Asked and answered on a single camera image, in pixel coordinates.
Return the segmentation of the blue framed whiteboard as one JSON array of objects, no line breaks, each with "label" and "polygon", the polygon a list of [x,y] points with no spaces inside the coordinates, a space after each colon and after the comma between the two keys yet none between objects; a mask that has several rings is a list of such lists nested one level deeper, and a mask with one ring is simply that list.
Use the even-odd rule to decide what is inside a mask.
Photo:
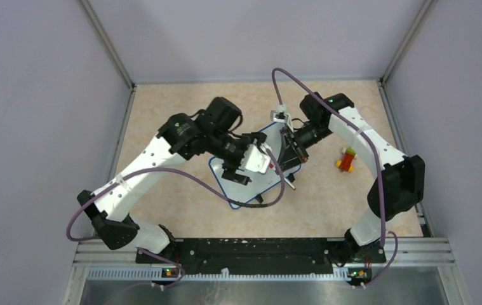
[{"label": "blue framed whiteboard", "polygon": [[[267,135],[266,144],[271,147],[276,158],[279,157],[279,150],[281,148],[280,129],[284,126],[283,123],[271,123],[260,130]],[[223,173],[222,164],[223,160],[216,157],[210,158],[208,162],[220,190],[224,196],[233,200],[230,207],[234,210],[240,208],[240,206],[236,205],[237,202],[256,204],[258,203],[255,199],[256,195],[263,195],[273,187],[281,186],[280,178],[273,169],[269,169],[265,174],[238,171],[238,174],[246,175],[251,179],[251,182],[246,186],[225,180],[221,178]]]}]

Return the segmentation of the white marker pen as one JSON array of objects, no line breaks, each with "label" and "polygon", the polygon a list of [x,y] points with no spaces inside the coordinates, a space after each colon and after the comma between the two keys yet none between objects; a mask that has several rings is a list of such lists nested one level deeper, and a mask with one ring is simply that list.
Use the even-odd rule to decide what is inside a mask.
[{"label": "white marker pen", "polygon": [[[276,166],[275,166],[273,163],[271,163],[271,164],[269,165],[269,168],[273,169],[275,173],[278,173],[277,170],[276,170]],[[289,178],[288,178],[285,174],[283,174],[283,177],[284,177],[285,183],[286,183],[293,191],[296,191],[297,188],[293,185],[293,182],[290,181]]]}]

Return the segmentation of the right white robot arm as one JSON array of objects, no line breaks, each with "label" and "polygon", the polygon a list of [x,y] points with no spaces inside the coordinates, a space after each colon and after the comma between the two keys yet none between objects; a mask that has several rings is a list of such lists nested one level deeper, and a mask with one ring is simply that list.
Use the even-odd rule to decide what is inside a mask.
[{"label": "right white robot arm", "polygon": [[300,109],[307,122],[294,131],[288,128],[280,131],[282,147],[278,162],[283,171],[307,162],[308,148],[334,133],[347,142],[375,179],[367,195],[366,212],[345,234],[345,256],[352,262],[360,262],[369,254],[369,245],[384,233],[382,224],[423,200],[425,162],[420,156],[407,156],[388,143],[343,93],[326,99],[319,93],[306,95]]}]

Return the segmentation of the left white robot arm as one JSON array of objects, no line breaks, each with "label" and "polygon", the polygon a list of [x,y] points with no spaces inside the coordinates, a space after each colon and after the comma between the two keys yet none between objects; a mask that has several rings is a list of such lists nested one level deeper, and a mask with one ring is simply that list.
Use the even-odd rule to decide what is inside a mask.
[{"label": "left white robot arm", "polygon": [[272,151],[267,136],[262,132],[233,134],[232,125],[242,117],[240,108],[224,97],[215,97],[193,115],[174,114],[117,176],[94,191],[81,191],[77,201],[98,239],[110,250],[143,247],[159,262],[172,260],[171,233],[160,225],[137,224],[130,210],[165,173],[187,177],[179,166],[204,153],[223,161],[229,181],[247,185],[251,179],[246,172],[264,174]]}]

